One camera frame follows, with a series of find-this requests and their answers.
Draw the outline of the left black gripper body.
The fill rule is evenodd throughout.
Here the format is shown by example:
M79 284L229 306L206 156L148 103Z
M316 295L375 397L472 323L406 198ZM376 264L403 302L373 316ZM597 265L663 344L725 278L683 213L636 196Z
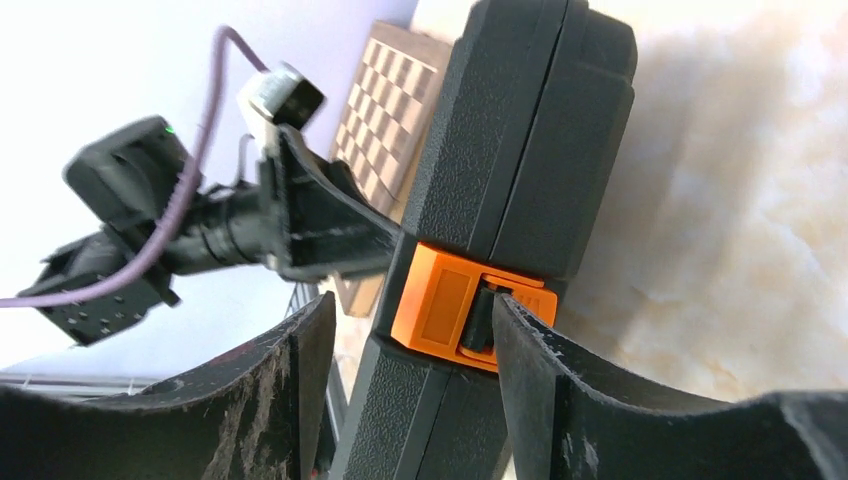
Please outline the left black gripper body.
M276 127L270 138L258 164L264 262L283 279L316 279L316 182L303 162L308 149L290 125Z

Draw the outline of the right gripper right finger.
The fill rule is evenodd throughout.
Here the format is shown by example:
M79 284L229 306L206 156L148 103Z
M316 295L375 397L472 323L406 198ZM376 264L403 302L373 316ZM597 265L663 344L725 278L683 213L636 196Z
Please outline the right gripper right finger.
M493 307L520 479L843 479L847 395L727 403L656 383L552 330L508 295Z

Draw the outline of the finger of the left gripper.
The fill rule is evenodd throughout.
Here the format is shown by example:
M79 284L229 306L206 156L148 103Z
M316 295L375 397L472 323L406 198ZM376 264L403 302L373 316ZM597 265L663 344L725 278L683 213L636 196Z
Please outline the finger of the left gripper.
M320 282L388 269L400 228L372 207L341 160L325 160L297 129L281 131L281 276Z

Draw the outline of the black plastic tool case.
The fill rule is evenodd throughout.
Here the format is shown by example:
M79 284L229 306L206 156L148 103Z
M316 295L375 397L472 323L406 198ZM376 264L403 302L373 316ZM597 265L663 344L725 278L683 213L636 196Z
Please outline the black plastic tool case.
M499 479L497 377L390 336L424 242L539 278L576 274L633 101L637 47L584 1L482 1L446 69L330 475Z

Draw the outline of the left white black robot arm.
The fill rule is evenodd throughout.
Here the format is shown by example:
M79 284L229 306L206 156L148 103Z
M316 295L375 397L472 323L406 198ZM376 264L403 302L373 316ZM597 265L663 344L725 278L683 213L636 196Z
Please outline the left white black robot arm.
M193 196L175 237L142 276L92 300L48 306L43 314L81 345L132 327L160 304L178 302L176 275L262 264L282 279L317 283L385 271L398 225L371 207L350 168L326 161L301 133L269 127L256 182L215 186ZM159 116L130 123L87 145L66 183L101 220L98 232L57 249L29 297L105 280L130 263L154 231L183 166L185 149Z

